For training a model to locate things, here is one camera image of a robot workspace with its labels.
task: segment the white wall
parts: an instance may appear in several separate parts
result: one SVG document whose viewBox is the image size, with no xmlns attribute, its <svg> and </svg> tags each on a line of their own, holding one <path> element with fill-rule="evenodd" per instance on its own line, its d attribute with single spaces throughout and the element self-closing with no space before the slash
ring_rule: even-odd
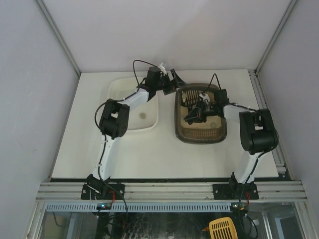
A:
<svg viewBox="0 0 319 239">
<path fill-rule="evenodd" d="M 77 76 L 31 0 L 0 1 L 0 238 L 22 238 Z"/>
<path fill-rule="evenodd" d="M 112 72 L 256 68 L 290 0 L 44 2 L 81 71 Z"/>
<path fill-rule="evenodd" d="M 299 1 L 261 80 L 292 173 L 319 218 L 319 1 Z"/>
</svg>

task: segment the glass panel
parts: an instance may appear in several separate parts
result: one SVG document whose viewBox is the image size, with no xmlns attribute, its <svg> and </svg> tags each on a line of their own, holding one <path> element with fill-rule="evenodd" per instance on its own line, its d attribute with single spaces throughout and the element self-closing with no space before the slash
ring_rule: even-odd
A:
<svg viewBox="0 0 319 239">
<path fill-rule="evenodd" d="M 251 203 L 244 208 L 248 217 L 235 207 L 232 213 L 128 213 L 128 219 L 125 213 L 46 212 L 40 239 L 210 239 L 209 223 L 224 217 L 239 238 L 303 238 L 292 204 Z M 223 233 L 219 238 L 228 238 Z"/>
</svg>

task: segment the white tabletop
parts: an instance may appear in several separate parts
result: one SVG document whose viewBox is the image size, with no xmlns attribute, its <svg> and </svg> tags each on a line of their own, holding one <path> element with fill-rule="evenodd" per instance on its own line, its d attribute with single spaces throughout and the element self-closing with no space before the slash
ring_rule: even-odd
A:
<svg viewBox="0 0 319 239">
<path fill-rule="evenodd" d="M 247 70 L 177 71 L 187 83 L 209 83 L 213 73 L 231 102 L 258 108 Z M 97 162 L 101 133 L 94 124 L 96 108 L 107 100 L 108 88 L 133 72 L 83 73 L 56 159 L 52 178 L 86 178 Z M 175 94 L 158 92 L 159 121 L 148 131 L 127 132 L 114 154 L 112 178 L 230 177 L 243 152 L 239 124 L 227 121 L 227 137 L 217 144 L 185 144 L 175 136 Z M 278 177 L 271 153 L 256 169 L 257 177 Z"/>
</svg>

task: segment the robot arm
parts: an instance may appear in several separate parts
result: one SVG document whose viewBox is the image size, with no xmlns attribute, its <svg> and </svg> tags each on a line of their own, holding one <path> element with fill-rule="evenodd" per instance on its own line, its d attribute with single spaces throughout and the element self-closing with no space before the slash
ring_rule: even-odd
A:
<svg viewBox="0 0 319 239">
<path fill-rule="evenodd" d="M 184 118 L 188 123 L 206 122 L 209 116 L 220 116 L 240 124 L 240 141 L 244 148 L 238 168 L 232 173 L 229 187 L 230 198 L 239 198 L 245 184 L 255 186 L 254 173 L 266 153 L 275 149 L 279 138 L 268 109 L 254 110 L 238 104 L 229 103 L 225 89 L 214 93 L 215 102 L 210 102 L 202 92 L 196 106 Z"/>
<path fill-rule="evenodd" d="M 163 90 L 164 94 L 170 94 L 186 83 L 171 69 L 173 79 L 170 80 L 164 66 L 150 67 L 143 84 L 127 97 L 120 101 L 108 99 L 104 103 L 104 109 L 99 122 L 99 129 L 102 133 L 102 143 L 99 157 L 93 173 L 87 178 L 88 186 L 97 193 L 102 194 L 105 188 L 101 180 L 106 181 L 111 177 L 113 169 L 112 153 L 119 138 L 122 137 L 128 128 L 129 112 L 137 106 L 151 100 L 157 91 Z"/>
</svg>

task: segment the brown plastic tray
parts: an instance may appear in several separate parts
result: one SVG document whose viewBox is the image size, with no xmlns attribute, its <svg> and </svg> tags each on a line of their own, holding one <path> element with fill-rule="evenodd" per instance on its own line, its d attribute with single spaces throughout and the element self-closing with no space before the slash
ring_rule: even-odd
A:
<svg viewBox="0 0 319 239">
<path fill-rule="evenodd" d="M 189 90 L 200 92 L 207 88 L 208 84 L 187 84 L 179 88 L 175 96 L 175 134 L 178 139 L 185 143 L 210 144 L 219 143 L 227 136 L 226 119 L 219 116 L 207 117 L 205 123 L 193 123 L 189 125 L 183 118 L 187 115 L 187 107 L 182 107 L 182 94 Z M 218 86 L 210 85 L 207 94 L 214 101 L 214 92 L 219 90 Z"/>
</svg>

